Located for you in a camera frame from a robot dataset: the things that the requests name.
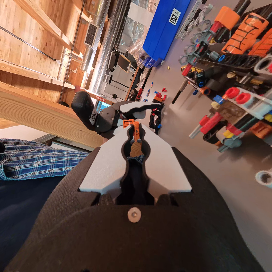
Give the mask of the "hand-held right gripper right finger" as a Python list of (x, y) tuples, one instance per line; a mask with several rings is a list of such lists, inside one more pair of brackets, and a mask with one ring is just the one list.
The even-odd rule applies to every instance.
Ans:
[(147, 192), (155, 200), (161, 195), (191, 192), (192, 187), (173, 148), (145, 125), (140, 124), (139, 131)]

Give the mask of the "ribbed silver air duct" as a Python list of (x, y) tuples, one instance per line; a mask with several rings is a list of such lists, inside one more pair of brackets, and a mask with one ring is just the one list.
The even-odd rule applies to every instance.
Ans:
[(89, 86), (89, 91), (91, 93), (99, 94), (107, 70), (109, 57), (114, 47), (121, 21), (127, 8), (127, 3), (127, 0), (117, 0), (114, 2), (114, 9), (107, 24), (103, 42), (91, 78)]

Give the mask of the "large lego car chassis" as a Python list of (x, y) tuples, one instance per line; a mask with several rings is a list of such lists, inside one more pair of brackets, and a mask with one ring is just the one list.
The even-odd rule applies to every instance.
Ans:
[(251, 1), (223, 6), (214, 22), (202, 21), (179, 58), (187, 85), (212, 100), (199, 133), (219, 152), (240, 147), (251, 132), (271, 147), (271, 3), (246, 12)]

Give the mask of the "clear plastic bags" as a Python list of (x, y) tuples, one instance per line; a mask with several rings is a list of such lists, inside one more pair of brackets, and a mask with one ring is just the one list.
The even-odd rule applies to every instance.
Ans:
[(134, 57), (137, 66), (141, 66), (148, 54), (143, 49), (148, 30), (153, 20), (158, 1), (131, 1), (125, 20), (118, 51)]

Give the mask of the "ceiling vent grille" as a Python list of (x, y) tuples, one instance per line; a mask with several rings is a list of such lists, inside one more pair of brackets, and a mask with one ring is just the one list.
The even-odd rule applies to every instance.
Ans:
[(86, 46), (93, 48), (98, 30), (99, 30), (98, 25), (95, 25), (92, 22), (89, 22), (87, 27), (87, 32), (84, 38), (84, 42), (83, 42)]

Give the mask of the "black metal tie rod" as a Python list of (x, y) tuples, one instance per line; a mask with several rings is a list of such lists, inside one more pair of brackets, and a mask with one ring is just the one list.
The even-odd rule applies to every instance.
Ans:
[(17, 40), (23, 42), (24, 44), (28, 45), (29, 47), (31, 47), (32, 49), (38, 51), (39, 53), (43, 54), (44, 56), (48, 57), (49, 59), (57, 62), (58, 64), (60, 64), (60, 60), (57, 60), (51, 56), (49, 56), (48, 54), (46, 54), (45, 52), (41, 51), (40, 49), (36, 48), (35, 46), (31, 45), (30, 43), (26, 42), (25, 40), (21, 39), (19, 36), (15, 35), (14, 33), (10, 32), (9, 30), (5, 29), (4, 27), (0, 26), (0, 29), (6, 33), (8, 33), (9, 35), (11, 35), (12, 37), (16, 38)]

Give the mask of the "blue plastic storage box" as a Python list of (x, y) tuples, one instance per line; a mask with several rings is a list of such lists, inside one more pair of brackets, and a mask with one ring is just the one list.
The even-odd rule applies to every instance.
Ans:
[(165, 60), (189, 4), (190, 0), (159, 1), (143, 44), (148, 54), (143, 63), (145, 67), (156, 67)]

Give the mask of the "chair with wooden back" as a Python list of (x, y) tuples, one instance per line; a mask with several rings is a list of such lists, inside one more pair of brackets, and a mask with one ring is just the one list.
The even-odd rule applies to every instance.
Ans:
[(111, 52), (107, 69), (113, 72), (114, 67), (117, 67), (117, 66), (119, 66), (126, 73), (129, 73), (131, 68), (131, 62), (124, 55), (114, 50)]

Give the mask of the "dark navy trousers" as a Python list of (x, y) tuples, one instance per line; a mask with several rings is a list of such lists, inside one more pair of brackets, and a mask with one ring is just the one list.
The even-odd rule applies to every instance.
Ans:
[(22, 247), (43, 205), (64, 177), (0, 181), (0, 271)]

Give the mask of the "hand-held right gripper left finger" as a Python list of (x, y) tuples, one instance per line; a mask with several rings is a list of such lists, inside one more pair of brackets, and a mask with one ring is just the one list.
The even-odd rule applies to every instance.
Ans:
[(121, 194), (121, 179), (127, 174), (128, 157), (131, 152), (133, 125), (127, 126), (104, 143), (92, 162), (79, 190), (110, 194), (116, 198)]

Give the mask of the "black lego beam assembly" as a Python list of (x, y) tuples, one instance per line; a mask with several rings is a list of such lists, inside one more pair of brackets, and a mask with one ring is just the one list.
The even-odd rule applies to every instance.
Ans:
[(162, 96), (160, 92), (155, 92), (155, 97), (153, 98), (152, 103), (157, 104), (158, 107), (152, 109), (150, 114), (150, 121), (149, 127), (154, 130), (156, 135), (159, 134), (159, 130), (161, 129), (161, 117), (162, 117), (162, 110), (165, 106), (165, 99), (166, 95)]

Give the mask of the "corrugated silver air duct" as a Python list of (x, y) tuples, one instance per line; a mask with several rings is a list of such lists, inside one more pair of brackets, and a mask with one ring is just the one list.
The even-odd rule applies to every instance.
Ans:
[(97, 33), (94, 38), (94, 44), (93, 46), (87, 45), (85, 53), (83, 55), (83, 60), (81, 64), (81, 70), (85, 71), (86, 73), (90, 73), (94, 57), (97, 52), (98, 43), (100, 41), (100, 37), (103, 31), (103, 27), (105, 24), (105, 20), (107, 17), (107, 12), (109, 10), (110, 6), (110, 0), (101, 0), (98, 2), (98, 10), (97, 10), (97, 16), (95, 17), (92, 24), (97, 26)]

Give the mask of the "small orange lego panel assembly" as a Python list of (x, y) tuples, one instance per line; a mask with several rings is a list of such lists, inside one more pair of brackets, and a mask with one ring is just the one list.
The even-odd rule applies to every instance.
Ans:
[(131, 139), (131, 142), (138, 142), (141, 143), (140, 139), (140, 123), (138, 121), (135, 121), (134, 119), (129, 120), (123, 120), (123, 128), (126, 128), (129, 125), (133, 125), (133, 137)]

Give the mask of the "scattered small blue lego pins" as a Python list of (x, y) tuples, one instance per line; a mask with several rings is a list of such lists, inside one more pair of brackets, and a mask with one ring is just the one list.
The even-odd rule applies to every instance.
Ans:
[(150, 86), (144, 90), (142, 102), (152, 102), (154, 97), (158, 94), (158, 90), (154, 87), (154, 82), (152, 81)]

